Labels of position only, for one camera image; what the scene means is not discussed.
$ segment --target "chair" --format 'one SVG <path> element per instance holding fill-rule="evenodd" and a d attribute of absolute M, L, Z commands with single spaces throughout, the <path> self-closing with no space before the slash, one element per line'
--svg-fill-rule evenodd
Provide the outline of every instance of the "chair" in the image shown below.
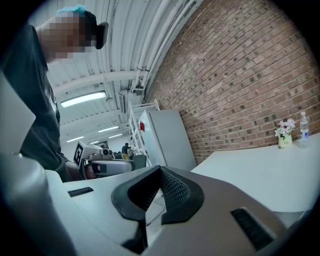
<path fill-rule="evenodd" d="M 135 155 L 132 160 L 135 163 L 135 169 L 141 169 L 147 166 L 147 156 L 144 154 Z"/>

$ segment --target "flower vase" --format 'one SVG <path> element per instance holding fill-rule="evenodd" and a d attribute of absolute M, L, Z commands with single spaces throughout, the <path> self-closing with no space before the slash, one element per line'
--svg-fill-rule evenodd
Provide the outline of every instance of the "flower vase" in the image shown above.
<path fill-rule="evenodd" d="M 292 144 L 292 137 L 289 134 L 287 137 L 280 137 L 279 138 L 279 148 L 286 148 Z"/>

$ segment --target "ceiling pipe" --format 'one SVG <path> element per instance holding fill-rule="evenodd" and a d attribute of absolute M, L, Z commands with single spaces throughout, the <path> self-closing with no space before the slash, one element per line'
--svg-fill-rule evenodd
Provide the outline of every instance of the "ceiling pipe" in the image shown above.
<path fill-rule="evenodd" d="M 179 10 L 181 9 L 181 6 L 183 5 L 185 0 L 179 0 L 175 5 L 174 7 L 171 9 L 171 11 L 169 12 L 169 15 L 168 17 L 166 18 L 160 32 L 159 32 L 159 35 L 155 41 L 155 44 L 153 46 L 153 49 L 152 49 L 152 52 L 151 52 L 151 55 L 150 55 L 150 58 L 149 58 L 149 61 L 148 61 L 148 64 L 146 65 L 146 68 L 145 68 L 145 71 L 146 71 L 146 74 L 144 75 L 143 77 L 143 80 L 142 80 L 142 87 L 145 86 L 146 82 L 147 82 L 147 75 L 148 73 L 150 72 L 150 69 L 151 69 L 151 66 L 155 60 L 155 57 L 156 57 L 156 54 L 159 50 L 159 47 L 161 46 L 161 43 L 163 41 L 163 39 L 165 38 L 165 35 L 166 33 L 168 32 L 168 29 L 170 27 L 170 25 L 172 24 L 172 22 L 175 20 L 175 17 L 177 15 L 177 13 L 179 12 Z"/>
<path fill-rule="evenodd" d="M 181 21 L 181 19 L 183 18 L 184 14 L 186 13 L 186 11 L 189 9 L 189 7 L 194 3 L 195 1 L 194 0 L 190 0 L 186 5 L 185 7 L 183 8 L 183 10 L 180 12 L 180 14 L 178 15 L 178 17 L 175 19 L 174 23 L 172 24 L 171 28 L 169 29 L 168 33 L 166 34 L 162 44 L 161 44 L 161 47 L 160 49 L 157 51 L 157 54 L 153 60 L 153 63 L 151 65 L 151 68 L 148 69 L 146 68 L 146 72 L 144 74 L 144 77 L 143 77 L 143 81 L 142 81 L 142 84 L 141 86 L 143 87 L 143 89 L 145 89 L 145 85 L 147 83 L 147 81 L 149 80 L 150 78 L 150 75 L 151 73 L 153 72 L 153 70 L 155 69 L 155 66 L 161 56 L 161 53 L 163 52 L 167 42 L 169 41 L 172 33 L 174 32 L 174 30 L 176 29 L 177 25 L 179 24 L 179 22 Z"/>
<path fill-rule="evenodd" d="M 131 89 L 132 92 L 135 90 L 136 86 L 138 85 L 138 82 L 140 79 L 140 74 L 143 69 L 143 64 L 144 64 L 151 40 L 153 39 L 153 35 L 154 35 L 155 31 L 157 30 L 157 27 L 158 27 L 163 15 L 164 15 L 165 11 L 167 10 L 170 2 L 171 2 L 171 0 L 162 0 L 162 2 L 159 5 L 158 10 L 156 11 L 156 13 L 154 15 L 154 18 L 153 18 L 152 23 L 149 27 L 148 33 L 146 34 L 146 37 L 145 37 L 145 41 L 144 41 L 143 48 L 142 48 L 141 55 L 140 55 L 140 60 L 139 60 L 138 67 L 137 67 L 135 81 L 134 81 L 134 83 L 132 85 L 132 89 Z"/>

